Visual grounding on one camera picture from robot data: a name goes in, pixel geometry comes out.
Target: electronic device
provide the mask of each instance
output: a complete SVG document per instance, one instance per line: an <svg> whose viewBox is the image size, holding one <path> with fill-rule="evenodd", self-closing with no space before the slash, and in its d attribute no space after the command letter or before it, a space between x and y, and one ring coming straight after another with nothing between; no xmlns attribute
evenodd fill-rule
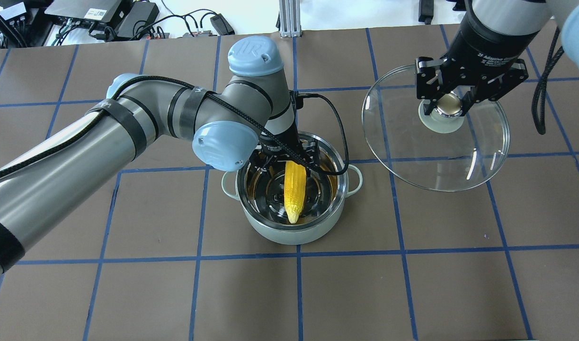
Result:
<svg viewBox="0 0 579 341"><path fill-rule="evenodd" d="M23 2L27 9L38 9L49 6L52 1L53 0L0 0L0 6L6 9Z"/></svg>
<svg viewBox="0 0 579 341"><path fill-rule="evenodd" d="M212 26L215 28L219 35L227 36L235 34L235 29L232 28L228 21L226 21L226 18L220 13L209 18L209 21L211 21Z"/></svg>
<svg viewBox="0 0 579 341"><path fill-rule="evenodd" d="M30 18L30 14L26 11L26 7L23 2L19 2L13 6L1 9L0 16L8 24L10 24L12 21L20 20L20 18L22 18L22 21L28 20Z"/></svg>
<svg viewBox="0 0 579 341"><path fill-rule="evenodd" d="M96 30L116 28L129 13L132 0L54 0L45 14L51 15L56 25L64 25L68 19L80 21L80 27Z"/></svg>
<svg viewBox="0 0 579 341"><path fill-rule="evenodd" d="M157 20L159 7L153 2L136 1L133 3L129 14L123 18L118 30L116 31L115 40L132 39L143 26L148 26Z"/></svg>

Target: velcro strap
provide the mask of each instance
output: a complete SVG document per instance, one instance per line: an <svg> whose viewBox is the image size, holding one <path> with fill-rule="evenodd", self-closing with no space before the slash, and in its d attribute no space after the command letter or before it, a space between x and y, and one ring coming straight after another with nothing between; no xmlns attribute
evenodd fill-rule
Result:
<svg viewBox="0 0 579 341"><path fill-rule="evenodd" d="M0 223L0 265L3 272L9 270L24 254L25 248L18 238Z"/></svg>
<svg viewBox="0 0 579 341"><path fill-rule="evenodd" d="M182 108L182 114L179 119L180 127L192 127L192 133L195 133L196 113L199 111L199 107L201 106L201 103L203 103L205 96L210 92L211 91L207 91L198 86L195 86L192 89L190 95L188 95L188 99L184 102L184 107Z"/></svg>
<svg viewBox="0 0 579 341"><path fill-rule="evenodd" d="M144 133L144 129L138 120L134 117L134 114L129 111L128 108L121 106L121 104L119 104L117 101L114 101L113 99L105 99L91 108L88 113L94 112L96 110L105 111L106 114L109 114L118 123L120 123L120 125L122 125L125 130L127 130L127 133L134 142L134 160L136 157L140 156L142 152L144 152L146 149L146 134Z"/></svg>

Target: white floor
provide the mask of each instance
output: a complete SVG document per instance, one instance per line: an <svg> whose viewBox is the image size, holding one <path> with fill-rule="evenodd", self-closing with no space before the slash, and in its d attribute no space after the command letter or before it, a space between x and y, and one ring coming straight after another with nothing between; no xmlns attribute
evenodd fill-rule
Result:
<svg viewBox="0 0 579 341"><path fill-rule="evenodd" d="M159 7L159 18L170 13L162 5L162 0L151 0ZM204 8L222 13L238 35L271 33L276 31L276 18L279 13L279 2L276 0L209 0L205 2L189 0L163 0L177 15L183 15ZM301 0L300 15L303 30L334 30L345 28L413 26L418 22L419 0ZM433 24L455 24L462 20L464 12L452 10L453 2L435 0L435 17ZM205 11L196 13L199 21ZM160 24L170 37L181 37L187 33L184 22L179 18L170 18ZM212 30L209 19L203 21L204 30ZM64 45L99 43L87 35L83 29L69 34Z"/></svg>

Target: power adapter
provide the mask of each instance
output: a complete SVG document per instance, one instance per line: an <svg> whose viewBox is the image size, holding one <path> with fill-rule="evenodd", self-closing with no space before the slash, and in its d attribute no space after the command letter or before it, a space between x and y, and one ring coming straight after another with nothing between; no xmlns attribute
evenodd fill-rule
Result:
<svg viewBox="0 0 579 341"><path fill-rule="evenodd" d="M435 16L434 0L419 0L419 22L430 25L432 18Z"/></svg>
<svg viewBox="0 0 579 341"><path fill-rule="evenodd" d="M224 16L220 13L214 15L213 17L209 18L211 21L212 26L221 36L233 35L235 34L235 29L226 21Z"/></svg>
<svg viewBox="0 0 579 341"><path fill-rule="evenodd" d="M153 2L135 1L132 9L119 25L116 40L129 40L140 32L142 26L155 22L159 15L159 7Z"/></svg>

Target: stainless steel pot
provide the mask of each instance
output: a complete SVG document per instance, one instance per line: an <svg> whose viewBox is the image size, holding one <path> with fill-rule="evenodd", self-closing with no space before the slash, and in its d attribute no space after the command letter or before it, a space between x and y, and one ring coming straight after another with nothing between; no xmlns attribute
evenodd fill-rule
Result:
<svg viewBox="0 0 579 341"><path fill-rule="evenodd" d="M307 132L300 132L300 138L318 140L323 169L337 171L343 168L340 154L325 140ZM290 224L287 220L282 201L285 162L274 163L267 172L252 164L247 164L238 172L226 172L222 177L222 190L227 196L241 201L245 216L262 236L280 244L305 244L331 230L342 212L344 199L361 189L361 171L352 164L348 168L359 177L359 184L354 190L348 190L347 173L329 176L311 172L306 183L304 210L296 224ZM224 181L232 173L237 174L236 194L231 194L224 187Z"/></svg>

